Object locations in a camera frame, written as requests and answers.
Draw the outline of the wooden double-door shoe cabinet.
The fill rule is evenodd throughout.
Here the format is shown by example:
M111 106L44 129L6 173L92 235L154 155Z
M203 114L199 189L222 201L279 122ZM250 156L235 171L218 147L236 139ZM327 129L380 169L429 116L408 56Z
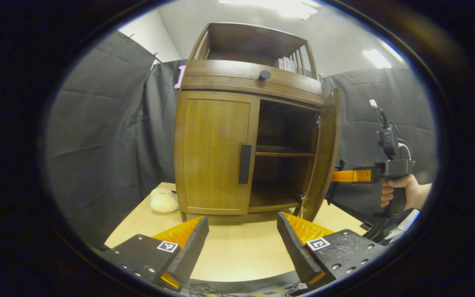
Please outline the wooden double-door shoe cabinet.
M307 40L283 31L243 23L207 24L196 40L188 62L227 60L278 68L277 61L283 57L294 60L296 74L319 81ZM313 106L295 100L250 95L260 98L256 151L315 154L318 139L315 118L320 115L325 102L322 106ZM306 193L314 158L256 157L256 151L253 155L249 208L245 215L292 207L295 215L300 216L302 201L299 194Z

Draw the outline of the black door handle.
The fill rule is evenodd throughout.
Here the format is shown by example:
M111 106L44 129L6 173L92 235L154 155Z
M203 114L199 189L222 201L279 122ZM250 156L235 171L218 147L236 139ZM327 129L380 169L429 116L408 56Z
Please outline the black door handle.
M251 162L252 146L242 145L239 159L239 184L247 184Z

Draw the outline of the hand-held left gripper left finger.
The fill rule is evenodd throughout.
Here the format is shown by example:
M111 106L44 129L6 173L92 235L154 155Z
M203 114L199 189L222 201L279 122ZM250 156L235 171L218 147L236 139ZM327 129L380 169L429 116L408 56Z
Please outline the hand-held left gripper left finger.
M208 219L200 216L154 236L136 234L101 255L147 284L180 292L190 280L208 233Z

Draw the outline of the white plush toy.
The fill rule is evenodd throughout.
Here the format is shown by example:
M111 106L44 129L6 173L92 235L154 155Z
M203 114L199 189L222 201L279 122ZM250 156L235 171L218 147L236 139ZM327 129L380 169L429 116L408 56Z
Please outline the white plush toy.
M179 209L179 201L173 191L158 187L149 194L150 207L159 213L169 213Z

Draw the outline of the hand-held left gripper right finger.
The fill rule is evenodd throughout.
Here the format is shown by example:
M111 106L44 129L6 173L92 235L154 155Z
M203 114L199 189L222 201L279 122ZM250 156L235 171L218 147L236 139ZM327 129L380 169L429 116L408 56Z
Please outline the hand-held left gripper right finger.
M283 211L277 230L300 282L309 289L346 278L386 252L386 246L350 229L333 232Z

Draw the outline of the wooden cabinet drawer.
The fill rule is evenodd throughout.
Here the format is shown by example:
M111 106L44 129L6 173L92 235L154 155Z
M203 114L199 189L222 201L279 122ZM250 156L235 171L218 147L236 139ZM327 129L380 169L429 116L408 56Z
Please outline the wooden cabinet drawer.
M271 78L258 80L261 70L269 70ZM239 61L191 60L186 65L181 90L241 92L324 105L322 84L318 80L272 66Z

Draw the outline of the small ceiling light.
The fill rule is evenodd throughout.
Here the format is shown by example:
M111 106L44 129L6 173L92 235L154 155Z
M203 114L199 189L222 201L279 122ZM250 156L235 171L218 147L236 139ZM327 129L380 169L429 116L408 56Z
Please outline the small ceiling light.
M362 51L362 54L377 69L390 69L390 68L392 68L392 65L390 64L390 62L377 49L367 49L367 50Z

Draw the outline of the person's white clothing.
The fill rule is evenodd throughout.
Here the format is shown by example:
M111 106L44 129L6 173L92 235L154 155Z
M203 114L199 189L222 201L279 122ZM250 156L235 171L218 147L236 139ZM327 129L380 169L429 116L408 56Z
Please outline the person's white clothing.
M415 222L417 217L420 214L420 210L411 209L411 212L396 226L393 227L384 237L384 240L389 244L394 243L398 239L404 236L406 231L411 227Z

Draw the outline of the large ceiling light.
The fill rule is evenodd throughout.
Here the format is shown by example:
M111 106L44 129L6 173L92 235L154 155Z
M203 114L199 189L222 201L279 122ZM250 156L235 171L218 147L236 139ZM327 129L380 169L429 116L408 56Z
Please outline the large ceiling light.
M313 0L219 0L219 4L260 7L299 19L308 19L320 7Z

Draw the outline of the wooden inner shelf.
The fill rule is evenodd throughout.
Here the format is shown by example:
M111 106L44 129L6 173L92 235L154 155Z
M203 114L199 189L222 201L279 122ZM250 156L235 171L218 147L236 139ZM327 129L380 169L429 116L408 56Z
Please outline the wooden inner shelf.
M302 152L260 152L260 151L256 151L256 157L314 158L315 154L302 153Z

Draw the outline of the wooden shoe cabinet door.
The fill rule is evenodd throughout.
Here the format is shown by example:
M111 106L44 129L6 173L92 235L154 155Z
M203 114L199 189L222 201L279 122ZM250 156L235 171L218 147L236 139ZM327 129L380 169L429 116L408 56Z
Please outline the wooden shoe cabinet door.
M174 130L181 216L245 215L251 195L260 98L235 92L179 94ZM242 145L251 145L247 184L239 184Z
M300 218L312 222L318 214L332 180L337 164L338 143L341 134L341 94L332 90L318 119L318 139L308 188L303 198Z

